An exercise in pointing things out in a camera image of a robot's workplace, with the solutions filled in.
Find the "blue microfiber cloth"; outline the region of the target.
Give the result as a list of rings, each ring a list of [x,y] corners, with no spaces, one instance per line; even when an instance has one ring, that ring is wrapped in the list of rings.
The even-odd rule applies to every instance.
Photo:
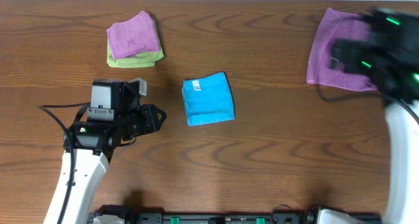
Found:
[[[182,95],[189,126],[235,119],[232,94],[223,72],[183,81]]]

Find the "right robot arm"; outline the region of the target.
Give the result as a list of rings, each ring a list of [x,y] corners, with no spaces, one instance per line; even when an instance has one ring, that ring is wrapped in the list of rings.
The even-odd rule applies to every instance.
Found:
[[[383,223],[418,222],[418,15],[376,8],[361,15],[367,40],[339,38],[332,69],[366,76],[384,99],[390,192]]]

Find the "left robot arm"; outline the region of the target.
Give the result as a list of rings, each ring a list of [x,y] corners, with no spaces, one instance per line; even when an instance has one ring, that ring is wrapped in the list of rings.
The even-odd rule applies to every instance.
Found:
[[[166,113],[153,104],[141,104],[146,95],[147,83],[141,78],[96,79],[90,101],[76,105],[79,110],[71,126],[51,112],[53,105],[40,106],[64,132],[60,177],[45,223],[86,223],[114,150],[161,129]]]

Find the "folded green cloth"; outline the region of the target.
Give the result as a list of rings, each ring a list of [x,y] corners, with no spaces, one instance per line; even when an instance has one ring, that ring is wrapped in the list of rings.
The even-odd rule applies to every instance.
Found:
[[[158,40],[158,47],[160,48],[158,52],[140,52],[131,57],[125,57],[121,59],[114,59],[111,54],[111,48],[109,43],[107,44],[107,64],[110,67],[115,68],[144,68],[144,67],[154,67],[156,62],[163,59],[164,53],[160,44],[160,39],[158,37],[158,32],[155,29],[155,35]]]

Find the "large purple cloth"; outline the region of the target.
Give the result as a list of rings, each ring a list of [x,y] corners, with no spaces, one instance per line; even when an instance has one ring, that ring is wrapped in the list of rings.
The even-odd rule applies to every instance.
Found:
[[[319,23],[308,59],[306,82],[332,86],[354,92],[375,91],[368,77],[345,73],[343,53],[348,47],[340,47],[338,41],[365,41],[369,25],[359,20],[358,14],[328,8]]]

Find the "folded purple cloth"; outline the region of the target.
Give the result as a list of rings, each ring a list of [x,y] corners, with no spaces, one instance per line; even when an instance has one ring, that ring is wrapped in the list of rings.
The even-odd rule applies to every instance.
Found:
[[[116,60],[160,50],[155,22],[145,11],[128,21],[114,23],[107,30],[107,39],[111,55]]]

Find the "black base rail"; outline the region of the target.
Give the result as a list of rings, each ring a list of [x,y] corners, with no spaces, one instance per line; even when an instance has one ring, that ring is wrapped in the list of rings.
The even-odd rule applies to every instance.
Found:
[[[88,214],[87,223],[127,223],[127,224],[272,224],[272,223],[321,223],[319,217],[330,207],[316,206],[307,211],[294,210],[281,204],[270,214],[255,213],[168,213],[139,212],[124,206],[103,205],[96,212]]]

